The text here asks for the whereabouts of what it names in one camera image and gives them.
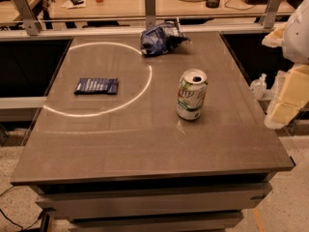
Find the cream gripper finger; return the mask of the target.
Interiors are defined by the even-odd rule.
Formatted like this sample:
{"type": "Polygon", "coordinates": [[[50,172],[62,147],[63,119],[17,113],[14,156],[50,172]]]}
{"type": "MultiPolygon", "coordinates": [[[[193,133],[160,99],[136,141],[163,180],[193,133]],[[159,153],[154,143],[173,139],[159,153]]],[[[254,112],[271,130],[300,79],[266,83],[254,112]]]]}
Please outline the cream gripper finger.
{"type": "Polygon", "coordinates": [[[287,72],[279,72],[272,91],[264,123],[277,130],[287,126],[309,102],[309,66],[294,64],[287,72]]]}
{"type": "Polygon", "coordinates": [[[262,45],[267,47],[281,47],[283,44],[283,35],[286,25],[287,23],[283,23],[267,34],[262,40],[262,45]]]}

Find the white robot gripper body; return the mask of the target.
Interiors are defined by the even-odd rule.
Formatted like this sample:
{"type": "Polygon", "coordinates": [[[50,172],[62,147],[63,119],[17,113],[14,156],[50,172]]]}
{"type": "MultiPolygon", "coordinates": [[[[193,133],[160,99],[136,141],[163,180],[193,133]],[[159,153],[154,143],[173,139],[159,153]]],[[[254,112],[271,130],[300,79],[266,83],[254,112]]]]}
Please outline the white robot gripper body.
{"type": "Polygon", "coordinates": [[[282,50],[286,59],[309,64],[309,0],[303,0],[289,17],[283,34],[282,50]]]}

